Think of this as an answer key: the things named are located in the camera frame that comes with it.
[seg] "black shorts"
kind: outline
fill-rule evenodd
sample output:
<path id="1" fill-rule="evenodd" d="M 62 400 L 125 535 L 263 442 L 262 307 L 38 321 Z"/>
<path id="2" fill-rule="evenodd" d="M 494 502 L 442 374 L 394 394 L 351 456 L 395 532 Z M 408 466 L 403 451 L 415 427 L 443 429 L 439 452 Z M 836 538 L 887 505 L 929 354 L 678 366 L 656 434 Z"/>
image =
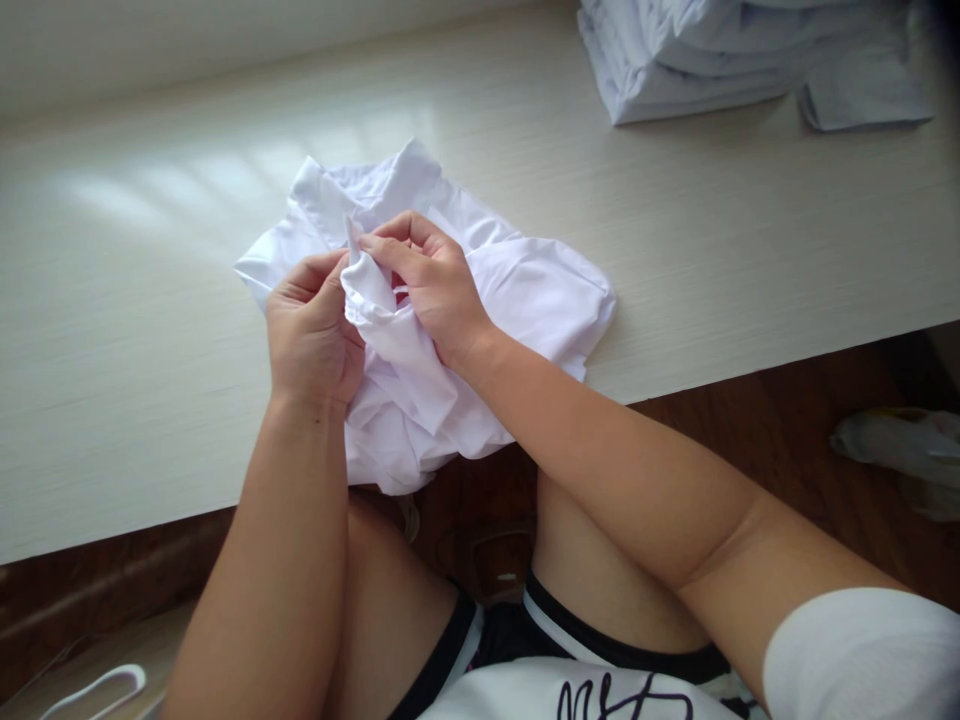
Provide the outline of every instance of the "black shorts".
<path id="1" fill-rule="evenodd" d="M 672 675 L 698 685 L 743 718 L 755 705 L 716 645 L 675 655 L 625 645 L 580 620 L 529 573 L 522 605 L 501 603 L 485 611 L 460 590 L 437 646 L 389 720 L 419 717 L 446 687 L 471 670 L 526 657 L 567 658 Z"/>

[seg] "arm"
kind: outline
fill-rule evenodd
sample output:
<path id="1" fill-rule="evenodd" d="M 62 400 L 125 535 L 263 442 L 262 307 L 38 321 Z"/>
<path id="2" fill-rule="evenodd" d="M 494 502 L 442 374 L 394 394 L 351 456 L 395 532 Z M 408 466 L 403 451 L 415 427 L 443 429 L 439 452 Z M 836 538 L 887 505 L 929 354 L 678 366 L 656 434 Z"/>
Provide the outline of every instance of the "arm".
<path id="1" fill-rule="evenodd" d="M 164 718 L 318 717 L 323 707 L 346 570 L 343 421 L 363 371 L 362 341 L 341 322 L 341 257 L 308 258 L 268 302 L 273 393 Z"/>
<path id="2" fill-rule="evenodd" d="M 406 281 L 444 363 L 627 555 L 678 594 L 758 697 L 767 645 L 792 610 L 845 587 L 902 589 L 710 451 L 499 331 L 462 250 L 422 217 L 400 216 L 363 242 Z"/>

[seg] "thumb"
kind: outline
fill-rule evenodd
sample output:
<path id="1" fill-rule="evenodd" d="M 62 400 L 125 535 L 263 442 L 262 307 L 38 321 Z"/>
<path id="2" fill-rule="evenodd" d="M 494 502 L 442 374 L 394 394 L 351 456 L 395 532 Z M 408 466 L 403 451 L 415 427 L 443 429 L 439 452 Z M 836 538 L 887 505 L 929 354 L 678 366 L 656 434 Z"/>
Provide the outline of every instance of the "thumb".
<path id="1" fill-rule="evenodd" d="M 381 267 L 393 270 L 407 285 L 419 285 L 424 268 L 430 260 L 421 253 L 394 238 L 361 235 L 360 247 L 366 250 Z"/>
<path id="2" fill-rule="evenodd" d="M 339 317 L 343 313 L 345 295 L 340 281 L 340 273 L 350 264 L 350 254 L 345 253 L 334 266 L 330 274 L 324 278 L 323 285 L 317 294 L 307 303 L 311 313 L 329 315 L 330 319 Z"/>

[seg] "white shirt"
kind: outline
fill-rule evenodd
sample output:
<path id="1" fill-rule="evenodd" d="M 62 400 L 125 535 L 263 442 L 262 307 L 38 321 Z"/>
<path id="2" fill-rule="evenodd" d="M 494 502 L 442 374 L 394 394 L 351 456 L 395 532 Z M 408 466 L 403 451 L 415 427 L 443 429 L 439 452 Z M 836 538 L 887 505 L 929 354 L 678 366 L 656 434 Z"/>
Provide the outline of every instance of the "white shirt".
<path id="1" fill-rule="evenodd" d="M 960 718 L 960 615 L 895 590 L 828 593 L 794 611 L 774 634 L 763 685 L 773 720 L 955 720 Z M 737 716 L 701 689 L 668 675 L 527 658 L 468 673 L 421 717 Z"/>
<path id="2" fill-rule="evenodd" d="M 364 377 L 347 413 L 351 485 L 388 495 L 425 485 L 457 454 L 489 455 L 513 442 L 479 396 L 443 366 L 409 297 L 359 250 L 372 232 L 417 210 L 464 249 L 484 308 L 501 330 L 583 380 L 587 356 L 613 317 L 616 298 L 597 268 L 557 240 L 524 237 L 443 176 L 413 140 L 376 165 L 322 167 L 308 159 L 286 217 L 237 261 L 260 303 L 304 256 L 349 247 L 345 314 L 367 344 Z"/>

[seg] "left hand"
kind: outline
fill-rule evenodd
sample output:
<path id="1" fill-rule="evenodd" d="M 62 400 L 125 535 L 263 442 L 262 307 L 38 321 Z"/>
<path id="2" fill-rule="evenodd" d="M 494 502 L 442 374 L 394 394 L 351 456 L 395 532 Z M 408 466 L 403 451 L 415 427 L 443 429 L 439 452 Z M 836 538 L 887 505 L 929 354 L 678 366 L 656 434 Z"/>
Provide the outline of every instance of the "left hand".
<path id="1" fill-rule="evenodd" d="M 344 407 L 363 378 L 364 342 L 343 314 L 346 250 L 310 255 L 267 298 L 273 394 Z"/>

